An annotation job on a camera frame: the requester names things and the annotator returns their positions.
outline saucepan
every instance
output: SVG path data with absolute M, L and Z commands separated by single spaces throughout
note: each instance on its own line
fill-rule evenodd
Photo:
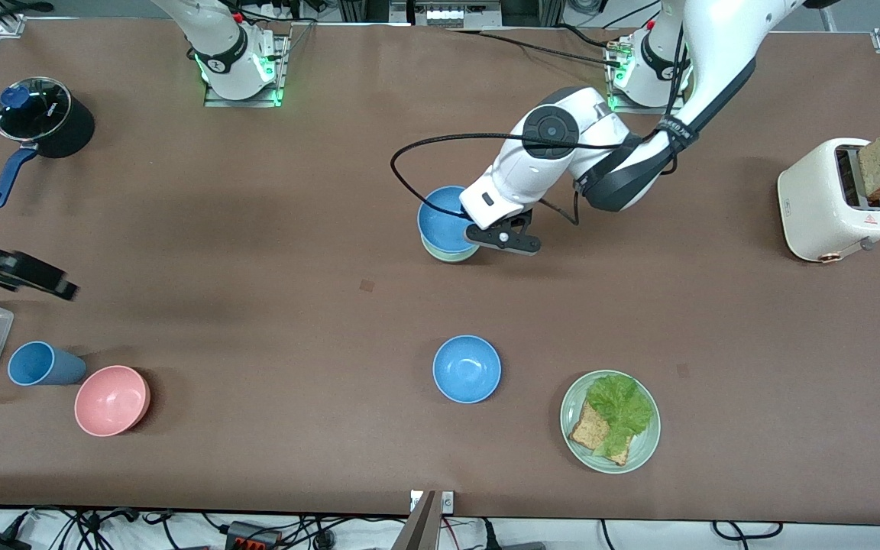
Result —
M 64 84 L 34 76 L 0 94 L 0 134 L 20 143 L 0 175 L 2 208 L 22 164 L 37 156 L 62 159 L 83 149 L 94 135 L 94 115 Z

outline blue pot handle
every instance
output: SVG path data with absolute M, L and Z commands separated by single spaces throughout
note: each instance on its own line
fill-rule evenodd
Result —
M 2 174 L 0 175 L 0 208 L 5 206 L 6 201 L 9 199 L 11 188 L 15 183 L 15 177 L 18 176 L 18 168 L 20 168 L 22 164 L 25 164 L 25 161 L 31 160 L 32 157 L 35 157 L 38 153 L 39 152 L 36 150 L 35 146 L 22 146 L 6 160 L 6 164 L 2 167 Z

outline white toaster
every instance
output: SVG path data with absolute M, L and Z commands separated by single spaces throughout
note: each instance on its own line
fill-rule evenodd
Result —
M 858 150 L 868 143 L 832 139 L 779 174 L 779 213 L 793 254 L 834 262 L 880 241 L 880 200 L 867 199 L 860 178 Z

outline brown tabletop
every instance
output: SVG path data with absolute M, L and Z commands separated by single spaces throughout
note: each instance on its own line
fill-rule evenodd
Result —
M 593 53 L 563 31 L 514 36 Z M 75 302 L 0 291 L 15 313 L 0 503 L 400 514 L 426 487 L 457 491 L 461 515 L 880 523 L 880 244 L 794 260 L 775 195 L 821 141 L 880 135 L 866 35 L 769 36 L 638 205 L 584 208 L 577 228 L 537 209 L 540 254 L 460 265 L 423 250 L 391 154 L 509 130 L 562 86 L 600 85 L 597 66 L 438 29 L 321 27 L 282 108 L 203 108 L 185 51 L 171 21 L 32 21 L 0 44 L 0 89 L 56 77 L 97 118 L 86 149 L 31 161 L 0 210 L 0 248 L 82 286 Z M 499 147 L 401 166 L 423 191 L 467 185 Z M 0 167 L 14 148 L 0 137 Z M 476 405 L 430 371 L 465 333 L 503 359 Z M 76 386 L 14 386 L 6 358 L 38 338 L 91 370 L 142 370 L 149 416 L 92 438 Z M 660 446 L 631 474 L 591 472 L 560 434 L 563 393 L 596 369 L 660 407 Z

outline lettuce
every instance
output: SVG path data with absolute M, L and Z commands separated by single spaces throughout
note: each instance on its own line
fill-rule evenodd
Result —
M 616 456 L 626 450 L 626 439 L 645 431 L 654 410 L 636 380 L 626 375 L 597 379 L 586 393 L 586 401 L 610 425 L 607 438 L 594 456 Z

